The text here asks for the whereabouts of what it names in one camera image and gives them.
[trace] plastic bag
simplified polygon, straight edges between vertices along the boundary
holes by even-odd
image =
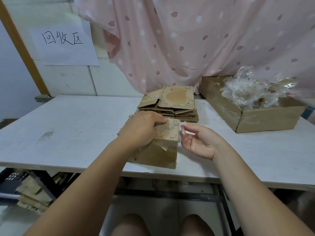
[[[241,67],[234,77],[224,79],[222,96],[242,109],[269,108],[279,105],[278,99],[289,94],[297,83],[277,74],[268,81],[254,79],[254,67]]]

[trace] paper sign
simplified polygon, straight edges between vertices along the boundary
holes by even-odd
[[[86,20],[32,28],[30,32],[44,65],[99,66]]]

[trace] torn cardboard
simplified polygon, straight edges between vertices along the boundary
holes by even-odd
[[[223,80],[230,76],[203,76],[200,93],[236,133],[293,129],[305,105],[292,98],[280,98],[280,107],[242,110],[222,96]]]
[[[167,118],[199,120],[192,86],[163,86],[144,95],[137,108],[138,111],[155,111]]]
[[[132,153],[128,162],[175,169],[177,162],[179,123],[179,119],[170,118],[166,123],[156,126],[157,133],[153,141]]]

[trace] white table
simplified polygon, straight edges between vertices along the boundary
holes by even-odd
[[[83,172],[116,138],[141,98],[58,96],[0,131],[0,166]],[[269,187],[315,189],[315,126],[236,134],[206,100],[196,100],[199,124],[222,135]],[[122,176],[220,181],[209,160],[179,144],[175,170],[128,163]]]

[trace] wooden door frame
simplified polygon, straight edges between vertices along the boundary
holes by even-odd
[[[6,29],[7,33],[9,34],[14,46],[16,47],[19,55],[21,56],[27,70],[29,71],[31,77],[33,78],[39,92],[41,94],[48,94],[49,91],[34,63],[34,60],[31,58],[18,30],[16,29],[11,16],[3,3],[2,0],[0,0],[0,20],[2,24],[4,25],[4,28]]]

